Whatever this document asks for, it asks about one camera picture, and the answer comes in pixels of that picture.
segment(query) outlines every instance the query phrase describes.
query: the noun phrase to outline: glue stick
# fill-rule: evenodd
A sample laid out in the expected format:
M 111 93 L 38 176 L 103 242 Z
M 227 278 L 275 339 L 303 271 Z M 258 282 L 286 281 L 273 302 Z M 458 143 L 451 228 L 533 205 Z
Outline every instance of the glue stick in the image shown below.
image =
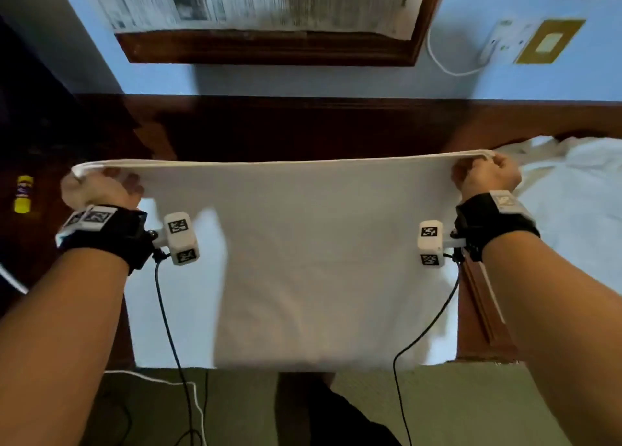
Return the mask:
M 15 204 L 13 210 L 17 213 L 28 213 L 30 211 L 30 194 L 32 193 L 32 176 L 20 176 L 17 178 L 17 192 L 15 194 Z

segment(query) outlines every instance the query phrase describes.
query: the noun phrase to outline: light switch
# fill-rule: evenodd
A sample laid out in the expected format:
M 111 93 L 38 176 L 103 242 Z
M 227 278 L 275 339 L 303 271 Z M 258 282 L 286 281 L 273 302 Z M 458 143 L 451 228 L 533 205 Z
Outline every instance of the light switch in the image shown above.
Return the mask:
M 555 61 L 585 20 L 549 19 L 543 21 L 520 56 L 519 65 L 546 65 Z

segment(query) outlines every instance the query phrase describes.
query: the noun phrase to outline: wooden frame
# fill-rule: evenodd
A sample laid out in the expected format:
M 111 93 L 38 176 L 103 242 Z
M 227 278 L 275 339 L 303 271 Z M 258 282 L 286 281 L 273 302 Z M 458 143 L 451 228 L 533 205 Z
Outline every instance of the wooden frame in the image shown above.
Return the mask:
M 118 33 L 131 63 L 412 66 L 439 0 L 423 0 L 410 40 L 376 33 L 167 30 Z

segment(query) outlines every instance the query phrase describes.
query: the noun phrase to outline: white bedsheet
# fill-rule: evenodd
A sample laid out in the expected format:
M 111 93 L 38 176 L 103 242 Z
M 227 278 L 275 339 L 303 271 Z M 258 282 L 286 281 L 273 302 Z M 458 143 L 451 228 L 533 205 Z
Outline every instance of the white bedsheet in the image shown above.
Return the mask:
M 214 164 L 120 160 L 141 175 L 147 228 L 190 214 L 199 261 L 160 266 L 167 318 L 184 366 L 290 370 L 391 368 L 430 323 L 457 269 L 424 268 L 423 220 L 455 220 L 450 168 L 474 151 L 395 159 Z M 136 364 L 174 367 L 154 263 L 129 277 Z M 400 368 L 456 355 L 458 297 Z
M 622 294 L 622 140 L 537 137 L 499 151 L 522 164 L 516 195 L 542 240 Z

